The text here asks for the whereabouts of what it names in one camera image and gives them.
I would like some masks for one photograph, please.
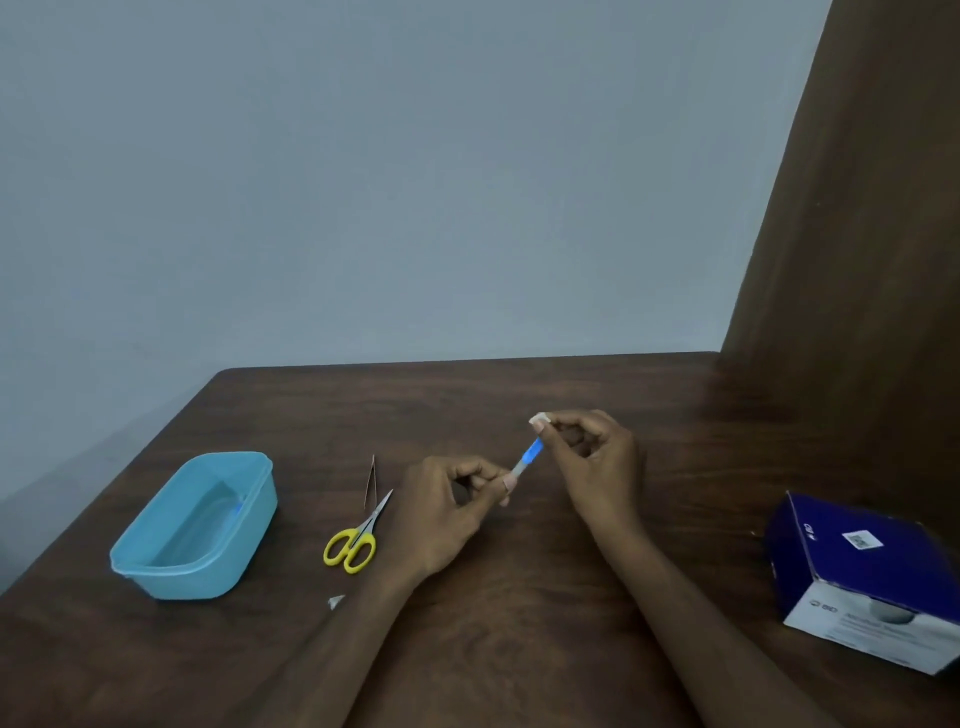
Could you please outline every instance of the forearm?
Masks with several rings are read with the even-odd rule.
[[[385,559],[365,570],[323,627],[271,681],[252,728],[338,728],[343,725],[380,646],[419,580]]]
[[[838,728],[640,527],[597,543],[636,600],[708,728]]]

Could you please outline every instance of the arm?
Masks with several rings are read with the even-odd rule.
[[[458,507],[450,484],[464,478],[475,496]],[[477,457],[428,457],[411,468],[391,503],[396,511],[389,533],[364,569],[360,587],[253,697],[245,715],[238,716],[247,721],[241,724],[343,725],[407,598],[424,578],[453,560],[514,486],[516,479],[506,469]]]
[[[653,544],[637,514],[644,457],[604,412],[550,413],[534,429],[577,512],[646,617],[708,728],[839,728]]]

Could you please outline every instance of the yellow scissors handle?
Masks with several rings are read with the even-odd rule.
[[[336,555],[330,556],[330,550],[333,548],[333,546],[343,539],[346,540],[344,541],[344,544],[341,546],[340,550],[336,553]],[[370,552],[367,554],[367,558],[365,558],[359,564],[354,564],[354,559],[356,559],[357,554],[360,553],[360,549],[364,546],[370,547]],[[347,573],[357,573],[370,562],[375,553],[376,539],[373,537],[373,534],[360,534],[360,531],[358,531],[356,528],[345,528],[326,543],[326,548],[324,549],[324,563],[329,567],[335,567],[340,562],[343,562],[344,571]]]
[[[365,558],[359,564],[354,564],[353,560],[356,558],[357,554],[360,553],[360,549],[364,546],[370,547],[370,553],[368,553],[367,558]],[[376,539],[373,537],[373,534],[361,534],[360,538],[353,542],[353,546],[350,547],[350,552],[347,554],[347,558],[344,559],[344,571],[347,573],[357,573],[370,562],[375,553]]]
[[[356,539],[358,533],[360,533],[360,531],[358,531],[356,528],[345,528],[328,542],[326,542],[326,548],[324,549],[324,563],[329,567],[335,567],[341,561],[346,559],[347,554],[350,553],[350,547],[353,546],[353,541]],[[344,543],[343,547],[336,556],[330,556],[330,549],[333,548],[333,545],[341,539],[347,539],[347,541]]]

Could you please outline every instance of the finger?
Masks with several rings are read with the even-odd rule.
[[[609,414],[607,414],[606,412],[604,412],[602,409],[591,409],[590,412],[593,412],[594,414],[600,415],[600,417],[605,417],[605,418],[607,418],[607,419],[610,420],[614,425],[619,425],[619,422],[618,422],[617,420],[615,420],[615,419],[614,419],[613,417],[611,417]]]
[[[450,480],[467,477],[469,475],[479,475],[484,480],[493,480],[496,477],[510,472],[496,463],[492,463],[485,457],[479,455],[468,455],[464,457],[445,457],[441,458],[446,476]]]
[[[483,490],[484,486],[487,485],[490,481],[486,478],[481,477],[480,475],[471,475],[470,476],[470,500],[473,500],[477,497],[477,494]],[[505,497],[500,501],[500,505],[509,505],[510,496]]]
[[[577,425],[582,427],[591,435],[606,442],[613,434],[616,423],[608,417],[598,415],[596,412],[587,412],[582,409],[567,409],[562,412],[548,412],[550,422],[558,425]]]
[[[490,509],[509,496],[515,487],[516,475],[513,473],[506,473],[496,480],[491,480],[471,502],[460,509],[462,518],[468,519],[472,530],[476,530],[490,513]]]
[[[533,429],[540,437],[540,441],[553,453],[553,457],[561,470],[575,462],[574,458],[579,459],[579,455],[570,449],[570,445],[550,423],[543,420],[534,420]]]
[[[580,427],[556,427],[556,430],[560,433],[560,436],[564,438],[564,442],[572,448],[576,448],[583,443],[588,435]]]

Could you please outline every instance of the gray wall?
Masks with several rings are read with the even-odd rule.
[[[718,349],[827,9],[5,3],[0,564],[225,367]]]

